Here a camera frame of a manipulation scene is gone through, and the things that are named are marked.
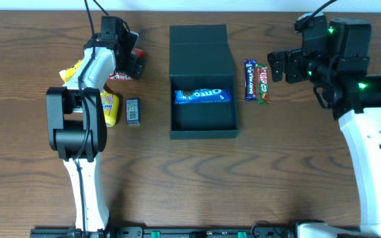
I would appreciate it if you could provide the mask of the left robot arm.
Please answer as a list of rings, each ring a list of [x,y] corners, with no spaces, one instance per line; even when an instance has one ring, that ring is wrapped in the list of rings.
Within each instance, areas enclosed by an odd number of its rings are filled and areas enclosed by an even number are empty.
[[[46,93],[49,144],[63,161],[73,189],[74,237],[106,237],[109,230],[101,182],[107,140],[101,92],[115,73],[141,77],[144,61],[135,51],[138,38],[125,20],[102,16],[101,31],[84,45],[80,66],[61,87]]]

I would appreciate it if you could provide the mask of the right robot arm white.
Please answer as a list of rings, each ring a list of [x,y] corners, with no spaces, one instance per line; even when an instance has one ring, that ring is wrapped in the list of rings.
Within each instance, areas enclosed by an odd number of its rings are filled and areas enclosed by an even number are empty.
[[[347,142],[360,200],[358,231],[321,222],[296,226],[297,237],[381,237],[381,75],[367,72],[372,27],[362,19],[306,14],[294,23],[302,45],[271,52],[273,81],[310,81]]]

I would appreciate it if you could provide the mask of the blue oreo pack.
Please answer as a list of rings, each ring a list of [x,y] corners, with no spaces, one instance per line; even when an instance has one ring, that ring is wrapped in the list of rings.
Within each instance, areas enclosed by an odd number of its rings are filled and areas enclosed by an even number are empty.
[[[175,104],[200,104],[229,102],[232,95],[229,89],[195,89],[175,91]]]

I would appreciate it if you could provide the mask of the red snack packet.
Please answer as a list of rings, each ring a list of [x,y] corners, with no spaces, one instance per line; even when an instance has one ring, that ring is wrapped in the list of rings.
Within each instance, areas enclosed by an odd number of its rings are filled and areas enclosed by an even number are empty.
[[[132,51],[143,51],[143,50],[138,49],[138,48],[134,48]],[[127,76],[126,74],[124,74],[125,67],[126,67],[126,65],[124,66],[124,68],[121,71],[119,69],[117,69],[115,72],[111,73],[108,76],[108,79],[117,80],[117,81],[133,81],[133,80],[135,80],[135,79]]]

